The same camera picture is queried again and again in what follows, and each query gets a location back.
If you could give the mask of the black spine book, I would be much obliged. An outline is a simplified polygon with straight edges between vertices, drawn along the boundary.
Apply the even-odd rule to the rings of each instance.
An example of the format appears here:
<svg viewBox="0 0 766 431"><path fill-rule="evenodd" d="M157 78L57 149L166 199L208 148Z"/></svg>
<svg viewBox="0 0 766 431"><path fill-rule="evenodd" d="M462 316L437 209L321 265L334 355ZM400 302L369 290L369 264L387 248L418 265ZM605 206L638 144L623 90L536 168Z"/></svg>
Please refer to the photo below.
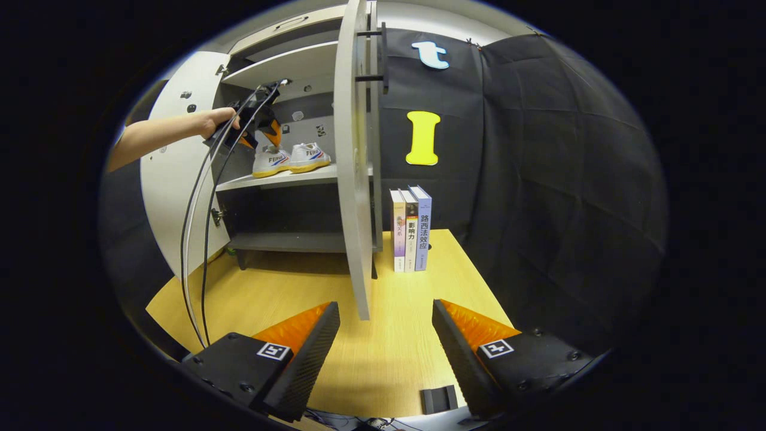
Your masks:
<svg viewBox="0 0 766 431"><path fill-rule="evenodd" d="M405 200L404 271L414 272L418 248L418 200L407 189L400 191Z"/></svg>

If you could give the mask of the white spine book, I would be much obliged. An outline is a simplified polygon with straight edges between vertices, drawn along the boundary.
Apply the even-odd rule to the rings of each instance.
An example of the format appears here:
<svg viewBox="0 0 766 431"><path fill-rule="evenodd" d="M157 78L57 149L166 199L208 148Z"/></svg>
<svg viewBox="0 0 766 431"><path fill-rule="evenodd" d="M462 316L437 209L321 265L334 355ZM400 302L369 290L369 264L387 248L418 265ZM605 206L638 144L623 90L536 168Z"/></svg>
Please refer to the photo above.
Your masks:
<svg viewBox="0 0 766 431"><path fill-rule="evenodd" d="M390 189L391 240L394 272L405 271L406 253L406 202L400 189Z"/></svg>

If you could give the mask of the white shoe cabinet door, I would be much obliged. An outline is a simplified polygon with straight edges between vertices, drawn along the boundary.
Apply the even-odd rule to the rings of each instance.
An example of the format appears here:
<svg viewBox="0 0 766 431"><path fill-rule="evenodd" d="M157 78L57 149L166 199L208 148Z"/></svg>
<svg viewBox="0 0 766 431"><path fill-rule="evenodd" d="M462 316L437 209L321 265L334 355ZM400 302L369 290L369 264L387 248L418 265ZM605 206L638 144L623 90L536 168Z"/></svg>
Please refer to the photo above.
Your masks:
<svg viewBox="0 0 766 431"><path fill-rule="evenodd" d="M334 76L334 131L343 237L355 308L371 318L374 254L383 248L379 99L387 88L385 25L375 0L348 0Z"/></svg>
<svg viewBox="0 0 766 431"><path fill-rule="evenodd" d="M150 119L186 115L190 105L195 106L195 111L213 108L221 82L218 69L227 66L229 60L227 54L210 51L197 51L187 57L159 93ZM194 272L202 264L203 229L207 226L205 217L209 215L207 198L214 181L211 170L200 179L202 196L194 206L193 225L188 234L189 253L184 259L181 258L181 232L190 194L208 150L203 138L194 136L141 158L145 212L157 245L178 278L183 272L181 263L186 263L188 272Z"/></svg>

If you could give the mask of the white shoe cabinet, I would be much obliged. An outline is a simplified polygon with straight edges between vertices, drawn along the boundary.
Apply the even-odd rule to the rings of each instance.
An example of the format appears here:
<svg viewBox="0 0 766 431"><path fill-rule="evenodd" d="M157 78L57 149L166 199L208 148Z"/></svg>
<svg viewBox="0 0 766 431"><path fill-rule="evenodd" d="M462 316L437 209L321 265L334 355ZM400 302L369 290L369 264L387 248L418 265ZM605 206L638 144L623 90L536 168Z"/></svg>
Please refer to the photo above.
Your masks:
<svg viewBox="0 0 766 431"><path fill-rule="evenodd" d="M254 179L232 174L218 187L228 213L229 246L245 251L345 253L336 169L334 76L346 3L306 12L235 44L232 57L251 64L223 84L251 90L287 77L271 109L287 152L316 142L330 165L304 174Z"/></svg>

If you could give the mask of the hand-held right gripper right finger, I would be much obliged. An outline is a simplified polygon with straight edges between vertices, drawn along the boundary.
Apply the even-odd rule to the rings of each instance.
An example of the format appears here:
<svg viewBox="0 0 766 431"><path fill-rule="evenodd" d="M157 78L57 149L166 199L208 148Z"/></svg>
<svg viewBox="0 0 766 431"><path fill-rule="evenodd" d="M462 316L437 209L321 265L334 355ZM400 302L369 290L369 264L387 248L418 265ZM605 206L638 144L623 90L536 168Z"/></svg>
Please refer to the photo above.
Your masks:
<svg viewBox="0 0 766 431"><path fill-rule="evenodd" d="M519 414L552 400L599 358L547 330L524 333L451 301L433 301L432 325L470 413Z"/></svg>

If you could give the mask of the white canvas shoe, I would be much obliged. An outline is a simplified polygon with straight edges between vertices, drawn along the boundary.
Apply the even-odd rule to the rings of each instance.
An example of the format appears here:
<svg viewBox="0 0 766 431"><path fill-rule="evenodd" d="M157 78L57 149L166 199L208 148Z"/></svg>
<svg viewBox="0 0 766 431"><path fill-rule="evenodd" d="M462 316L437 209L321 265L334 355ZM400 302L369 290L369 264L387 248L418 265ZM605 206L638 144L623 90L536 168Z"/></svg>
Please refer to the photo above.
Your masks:
<svg viewBox="0 0 766 431"><path fill-rule="evenodd" d="M304 174L328 166L331 162L331 156L316 142L296 144L291 150L289 170L292 174Z"/></svg>
<svg viewBox="0 0 766 431"><path fill-rule="evenodd" d="M278 145L263 145L256 150L252 175L257 179L271 177L290 169L290 155Z"/></svg>

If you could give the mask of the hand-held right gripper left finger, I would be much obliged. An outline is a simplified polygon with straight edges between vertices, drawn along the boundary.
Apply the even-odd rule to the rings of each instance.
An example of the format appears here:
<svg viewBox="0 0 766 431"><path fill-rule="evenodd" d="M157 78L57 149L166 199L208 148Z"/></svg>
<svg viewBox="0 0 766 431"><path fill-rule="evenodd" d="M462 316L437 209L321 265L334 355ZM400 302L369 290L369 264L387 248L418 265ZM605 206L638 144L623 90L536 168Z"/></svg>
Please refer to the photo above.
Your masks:
<svg viewBox="0 0 766 431"><path fill-rule="evenodd" d="M238 407L300 420L341 323L328 301L246 336L232 332L183 360L184 373Z"/></svg>

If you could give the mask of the blue spine book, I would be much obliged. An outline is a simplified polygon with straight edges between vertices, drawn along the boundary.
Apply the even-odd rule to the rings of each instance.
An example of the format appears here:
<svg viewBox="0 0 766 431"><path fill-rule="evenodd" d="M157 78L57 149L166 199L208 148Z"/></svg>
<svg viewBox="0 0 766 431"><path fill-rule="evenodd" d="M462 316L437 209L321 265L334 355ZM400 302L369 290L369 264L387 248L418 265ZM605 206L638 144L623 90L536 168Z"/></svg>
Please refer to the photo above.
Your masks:
<svg viewBox="0 0 766 431"><path fill-rule="evenodd" d="M409 186L409 191L418 202L418 242L414 270L424 272L427 269L428 252L430 250L430 232L432 221L432 197L421 186Z"/></svg>

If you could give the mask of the black table bracket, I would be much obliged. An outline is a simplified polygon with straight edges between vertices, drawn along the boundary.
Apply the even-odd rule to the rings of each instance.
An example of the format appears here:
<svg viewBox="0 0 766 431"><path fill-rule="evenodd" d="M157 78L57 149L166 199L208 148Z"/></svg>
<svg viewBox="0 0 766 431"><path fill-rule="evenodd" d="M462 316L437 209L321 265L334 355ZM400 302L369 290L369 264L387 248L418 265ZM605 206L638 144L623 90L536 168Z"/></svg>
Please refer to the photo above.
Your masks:
<svg viewBox="0 0 766 431"><path fill-rule="evenodd" d="M454 385L420 391L424 415L441 414L459 408Z"/></svg>

